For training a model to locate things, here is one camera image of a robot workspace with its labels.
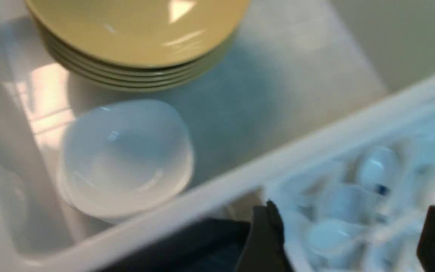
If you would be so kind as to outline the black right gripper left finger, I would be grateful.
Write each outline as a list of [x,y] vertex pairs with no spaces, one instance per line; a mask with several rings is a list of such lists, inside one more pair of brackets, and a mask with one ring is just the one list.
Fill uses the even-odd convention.
[[253,207],[249,235],[236,272],[292,272],[284,251],[284,224],[271,200]]

